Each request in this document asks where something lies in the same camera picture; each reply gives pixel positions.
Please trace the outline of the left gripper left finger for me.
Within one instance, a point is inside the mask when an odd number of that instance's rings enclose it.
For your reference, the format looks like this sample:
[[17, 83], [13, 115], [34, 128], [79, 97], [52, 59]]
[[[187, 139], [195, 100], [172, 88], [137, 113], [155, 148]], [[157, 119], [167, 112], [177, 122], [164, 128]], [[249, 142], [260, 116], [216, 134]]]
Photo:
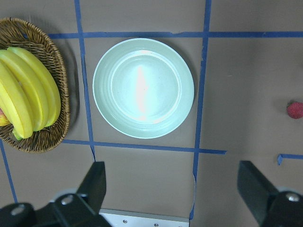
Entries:
[[106, 195], [104, 162], [94, 162], [75, 193], [58, 197], [53, 211], [61, 227], [105, 227], [99, 210]]

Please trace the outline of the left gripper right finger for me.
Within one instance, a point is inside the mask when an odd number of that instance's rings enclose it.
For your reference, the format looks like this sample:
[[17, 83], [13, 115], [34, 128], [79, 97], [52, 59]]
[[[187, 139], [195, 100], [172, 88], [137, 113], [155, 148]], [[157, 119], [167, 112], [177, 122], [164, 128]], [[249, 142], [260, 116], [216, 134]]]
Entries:
[[237, 189], [260, 227], [301, 227], [303, 196], [277, 189], [251, 162], [239, 162]]

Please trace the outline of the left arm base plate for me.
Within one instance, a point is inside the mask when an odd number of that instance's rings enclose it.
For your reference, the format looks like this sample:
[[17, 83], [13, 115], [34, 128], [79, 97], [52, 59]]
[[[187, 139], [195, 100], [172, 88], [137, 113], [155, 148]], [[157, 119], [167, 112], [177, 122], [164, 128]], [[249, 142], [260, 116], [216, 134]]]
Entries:
[[122, 210], [100, 209], [113, 227], [189, 227], [189, 219]]

